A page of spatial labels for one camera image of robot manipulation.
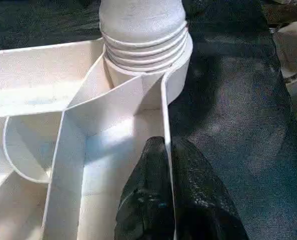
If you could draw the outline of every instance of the rounded cylinder top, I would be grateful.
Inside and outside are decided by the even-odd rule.
[[[181,0],[102,0],[99,8],[103,35],[124,43],[168,38],[185,22]]]

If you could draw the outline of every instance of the ribbed cylinder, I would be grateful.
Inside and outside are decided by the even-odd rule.
[[[181,0],[102,0],[99,19],[107,56],[128,71],[165,69],[186,46]]]

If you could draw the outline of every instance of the white plastic tray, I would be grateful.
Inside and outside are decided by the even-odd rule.
[[[192,52],[132,75],[102,39],[0,51],[0,240],[113,240],[121,191],[163,136]]]

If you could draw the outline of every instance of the white divider wall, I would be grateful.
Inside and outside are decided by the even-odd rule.
[[[86,136],[63,113],[43,219],[44,240],[76,240]]]

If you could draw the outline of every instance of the black cloth surface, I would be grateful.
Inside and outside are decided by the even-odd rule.
[[[172,139],[178,240],[248,240],[226,187],[190,141]]]
[[[193,38],[171,135],[224,182],[250,240],[297,240],[297,123],[276,47],[253,0],[185,0]]]

